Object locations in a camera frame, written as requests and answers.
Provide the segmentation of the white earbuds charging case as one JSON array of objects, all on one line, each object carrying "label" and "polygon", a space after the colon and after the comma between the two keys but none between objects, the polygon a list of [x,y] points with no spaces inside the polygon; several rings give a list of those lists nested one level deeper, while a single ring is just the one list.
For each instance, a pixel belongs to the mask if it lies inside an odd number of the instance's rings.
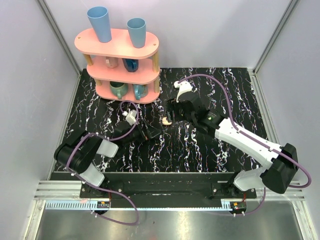
[{"label": "white earbuds charging case", "polygon": [[163,117],[162,118],[162,124],[165,126],[170,126],[172,124],[171,121],[169,121],[169,119],[167,117]]}]

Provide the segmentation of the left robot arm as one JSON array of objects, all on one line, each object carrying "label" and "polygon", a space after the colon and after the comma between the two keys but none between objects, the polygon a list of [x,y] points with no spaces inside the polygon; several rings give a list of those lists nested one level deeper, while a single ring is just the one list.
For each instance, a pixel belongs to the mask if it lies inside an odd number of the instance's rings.
[{"label": "left robot arm", "polygon": [[143,143],[161,135],[161,130],[153,127],[144,119],[129,132],[132,126],[127,121],[121,121],[114,129],[115,141],[107,141],[98,136],[88,137],[68,162],[77,144],[88,134],[86,130],[77,129],[54,152],[54,159],[63,166],[68,166],[72,173],[78,174],[91,185],[90,192],[97,198],[103,198],[108,193],[105,177],[93,164],[96,155],[113,158],[119,156],[121,150],[132,142]]}]

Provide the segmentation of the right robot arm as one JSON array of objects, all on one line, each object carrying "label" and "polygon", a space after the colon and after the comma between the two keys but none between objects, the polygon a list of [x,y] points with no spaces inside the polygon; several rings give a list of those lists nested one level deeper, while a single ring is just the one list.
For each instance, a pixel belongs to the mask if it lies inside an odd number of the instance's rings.
[{"label": "right robot arm", "polygon": [[232,176],[227,185],[232,198],[239,198],[249,189],[263,187],[284,194],[299,169],[297,150],[292,144],[281,146],[263,139],[233,124],[217,110],[207,109],[199,97],[190,93],[180,96],[180,100],[167,100],[166,112],[169,122],[187,121],[200,133],[224,141],[259,162],[260,168],[236,172]]}]

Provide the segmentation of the blue butterfly mug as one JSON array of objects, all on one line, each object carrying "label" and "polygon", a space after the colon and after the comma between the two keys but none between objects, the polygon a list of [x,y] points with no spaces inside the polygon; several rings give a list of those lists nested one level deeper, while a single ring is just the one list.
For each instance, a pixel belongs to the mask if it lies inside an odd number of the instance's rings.
[{"label": "blue butterfly mug", "polygon": [[147,84],[133,84],[133,92],[136,100],[140,100],[148,95],[148,85]]}]

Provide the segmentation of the green ceramic mug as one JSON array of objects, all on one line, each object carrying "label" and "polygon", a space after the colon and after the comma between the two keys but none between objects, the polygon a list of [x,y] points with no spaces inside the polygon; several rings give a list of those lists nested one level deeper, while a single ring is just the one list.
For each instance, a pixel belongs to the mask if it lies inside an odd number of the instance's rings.
[{"label": "green ceramic mug", "polygon": [[110,90],[114,96],[121,100],[129,91],[129,85],[123,82],[110,81]]}]

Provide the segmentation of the pink three-tier shelf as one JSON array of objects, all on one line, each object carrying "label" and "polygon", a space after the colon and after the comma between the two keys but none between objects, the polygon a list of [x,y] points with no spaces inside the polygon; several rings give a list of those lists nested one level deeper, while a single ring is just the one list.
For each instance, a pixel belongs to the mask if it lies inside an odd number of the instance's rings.
[{"label": "pink three-tier shelf", "polygon": [[94,29],[80,32],[75,47],[87,61],[86,70],[96,83],[96,93],[107,100],[117,100],[111,82],[125,83],[128,92],[121,99],[139,104],[154,102],[160,95],[159,39],[146,33],[142,48],[133,46],[127,29],[112,28],[111,41],[100,42]]}]

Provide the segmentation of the dark blue mug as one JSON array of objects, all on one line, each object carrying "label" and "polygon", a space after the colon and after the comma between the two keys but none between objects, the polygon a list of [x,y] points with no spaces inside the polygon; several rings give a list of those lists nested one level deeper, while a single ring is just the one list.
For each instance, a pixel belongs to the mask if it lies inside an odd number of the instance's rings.
[{"label": "dark blue mug", "polygon": [[137,59],[123,58],[122,62],[129,73],[134,73],[139,68],[139,61]]}]

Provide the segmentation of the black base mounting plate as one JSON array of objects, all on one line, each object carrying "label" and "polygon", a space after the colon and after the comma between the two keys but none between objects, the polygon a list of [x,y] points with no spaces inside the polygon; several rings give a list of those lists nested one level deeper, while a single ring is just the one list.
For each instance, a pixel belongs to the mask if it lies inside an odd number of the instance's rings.
[{"label": "black base mounting plate", "polygon": [[128,208],[128,196],[137,208],[214,208],[221,199],[256,199],[255,190],[231,188],[233,173],[108,172],[103,188],[113,190],[111,206]]}]

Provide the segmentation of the pink mug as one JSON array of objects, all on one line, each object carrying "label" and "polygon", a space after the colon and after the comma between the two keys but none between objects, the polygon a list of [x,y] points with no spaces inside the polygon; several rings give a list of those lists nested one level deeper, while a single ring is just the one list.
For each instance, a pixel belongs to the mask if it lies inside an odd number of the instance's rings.
[{"label": "pink mug", "polygon": [[106,56],[105,63],[108,68],[114,69],[118,66],[118,58]]}]

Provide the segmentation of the blue cup right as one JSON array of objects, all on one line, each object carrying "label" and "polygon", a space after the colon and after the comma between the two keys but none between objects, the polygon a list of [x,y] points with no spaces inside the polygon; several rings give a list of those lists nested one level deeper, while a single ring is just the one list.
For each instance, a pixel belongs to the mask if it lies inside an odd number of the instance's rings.
[{"label": "blue cup right", "polygon": [[127,29],[132,45],[135,48],[143,48],[146,43],[146,21],[135,17],[127,21]]}]

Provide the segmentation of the tall blue cup left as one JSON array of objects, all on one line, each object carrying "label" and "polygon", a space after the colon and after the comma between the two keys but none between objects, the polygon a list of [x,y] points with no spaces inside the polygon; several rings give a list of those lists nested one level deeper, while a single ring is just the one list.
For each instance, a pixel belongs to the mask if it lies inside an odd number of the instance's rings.
[{"label": "tall blue cup left", "polygon": [[87,11],[87,17],[91,26],[101,43],[112,40],[109,11],[104,6],[95,6]]}]

